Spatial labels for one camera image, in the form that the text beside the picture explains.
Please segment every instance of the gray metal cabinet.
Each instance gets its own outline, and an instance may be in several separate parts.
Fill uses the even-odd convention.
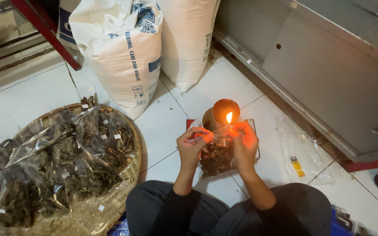
[[[302,1],[321,2],[316,5],[321,14],[336,12],[324,1]],[[378,36],[359,23],[376,27],[378,18],[353,5],[343,9],[366,21],[347,22],[340,13],[330,21],[299,1],[222,0],[214,35],[350,159],[374,161],[378,160]]]

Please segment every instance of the lit candle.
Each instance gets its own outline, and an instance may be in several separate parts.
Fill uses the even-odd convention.
[[[214,104],[210,122],[210,131],[229,126],[237,121],[240,115],[239,105],[230,99],[221,99]]]

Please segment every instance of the white sticker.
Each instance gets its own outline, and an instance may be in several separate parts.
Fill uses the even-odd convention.
[[[62,174],[62,178],[66,178],[66,177],[68,177],[69,176],[69,172],[67,172],[67,173],[64,173],[64,174]]]

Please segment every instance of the yellow lighter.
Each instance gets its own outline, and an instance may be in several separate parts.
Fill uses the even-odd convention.
[[[293,164],[294,169],[297,171],[297,174],[300,178],[306,176],[303,172],[303,169],[301,169],[300,163],[297,161],[297,158],[295,156],[291,157],[291,163]]]

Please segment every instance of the bamboo basket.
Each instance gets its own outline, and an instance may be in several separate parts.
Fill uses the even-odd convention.
[[[101,200],[99,198],[90,198],[86,201],[77,201],[74,199],[71,202],[72,212],[62,215],[53,216],[49,218],[38,217],[31,228],[4,228],[0,227],[1,236],[82,236],[82,235],[106,235],[110,228],[118,221],[125,211],[125,201],[129,192],[135,187],[138,182],[139,168],[141,165],[142,147],[141,141],[136,131],[134,123],[118,110],[106,105],[100,105],[103,108],[112,109],[117,112],[128,122],[132,129],[135,139],[135,146],[137,154],[131,158],[132,162],[129,166],[121,172],[123,182],[119,188],[114,188],[110,193],[106,194]],[[62,109],[69,108],[73,114],[78,115],[81,110],[81,104],[67,105],[54,111],[52,113],[59,113]],[[36,120],[48,120],[48,114],[40,116]],[[20,131],[15,137],[23,133],[25,129]],[[105,208],[100,211],[98,207],[103,205]],[[83,226],[95,226],[93,231],[85,230]]]

